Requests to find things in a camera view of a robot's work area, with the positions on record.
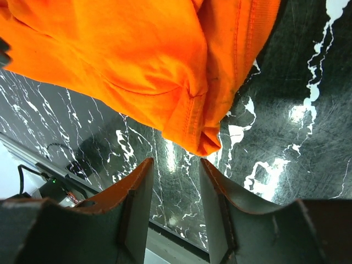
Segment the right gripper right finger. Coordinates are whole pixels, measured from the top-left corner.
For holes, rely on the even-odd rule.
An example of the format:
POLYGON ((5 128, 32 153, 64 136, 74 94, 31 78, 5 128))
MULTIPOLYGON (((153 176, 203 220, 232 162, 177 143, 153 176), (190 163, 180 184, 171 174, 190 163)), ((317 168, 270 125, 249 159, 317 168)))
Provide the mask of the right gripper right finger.
POLYGON ((269 202, 206 159, 200 185, 211 263, 351 263, 351 201, 269 202))

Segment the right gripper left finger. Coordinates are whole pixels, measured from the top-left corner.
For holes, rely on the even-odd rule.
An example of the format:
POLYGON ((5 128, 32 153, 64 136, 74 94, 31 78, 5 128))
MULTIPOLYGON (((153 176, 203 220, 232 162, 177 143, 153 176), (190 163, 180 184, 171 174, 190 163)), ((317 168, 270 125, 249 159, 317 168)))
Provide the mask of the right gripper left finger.
POLYGON ((1 201, 1 263, 143 263, 153 159, 75 207, 1 201))

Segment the orange t shirt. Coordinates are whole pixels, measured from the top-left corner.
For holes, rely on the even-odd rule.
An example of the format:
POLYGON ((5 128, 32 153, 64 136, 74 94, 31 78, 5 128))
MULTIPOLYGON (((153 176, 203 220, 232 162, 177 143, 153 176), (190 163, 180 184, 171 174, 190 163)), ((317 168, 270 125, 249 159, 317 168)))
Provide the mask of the orange t shirt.
POLYGON ((96 98, 187 151, 220 122, 280 1, 1 1, 1 65, 96 98))

